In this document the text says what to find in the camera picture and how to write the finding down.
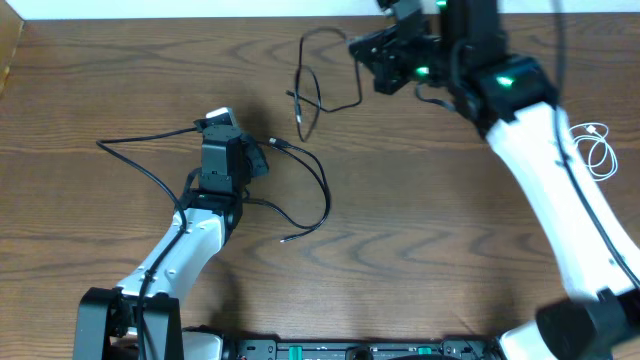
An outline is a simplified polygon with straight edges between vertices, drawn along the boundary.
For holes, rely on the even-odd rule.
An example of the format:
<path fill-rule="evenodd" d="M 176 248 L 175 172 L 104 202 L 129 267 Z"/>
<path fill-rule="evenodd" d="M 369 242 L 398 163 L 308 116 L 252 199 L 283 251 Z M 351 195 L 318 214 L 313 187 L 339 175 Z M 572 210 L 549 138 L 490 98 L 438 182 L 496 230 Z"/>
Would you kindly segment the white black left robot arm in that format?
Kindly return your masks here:
<path fill-rule="evenodd" d="M 90 288 L 76 323 L 76 359 L 230 359 L 222 336 L 185 329 L 180 305 L 209 260 L 227 243 L 243 212 L 242 195 L 266 171 L 263 153 L 233 125 L 201 129 L 202 162 L 171 199 L 171 224 L 148 257 L 111 289 Z"/>

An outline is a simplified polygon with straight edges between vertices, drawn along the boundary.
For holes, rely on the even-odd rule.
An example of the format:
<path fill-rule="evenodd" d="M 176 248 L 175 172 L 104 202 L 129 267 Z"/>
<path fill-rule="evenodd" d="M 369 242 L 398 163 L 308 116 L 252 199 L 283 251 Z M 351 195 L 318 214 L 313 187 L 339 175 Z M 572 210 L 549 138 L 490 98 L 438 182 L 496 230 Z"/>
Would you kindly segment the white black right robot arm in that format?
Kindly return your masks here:
<path fill-rule="evenodd" d="M 444 87 L 510 170 L 550 243 L 566 298 L 502 334 L 505 359 L 607 359 L 639 335 L 639 248 L 575 147 L 559 80 L 513 53 L 494 1 L 438 3 L 433 33 L 418 1 L 384 1 L 383 30 L 349 44 L 391 95 L 408 83 Z"/>

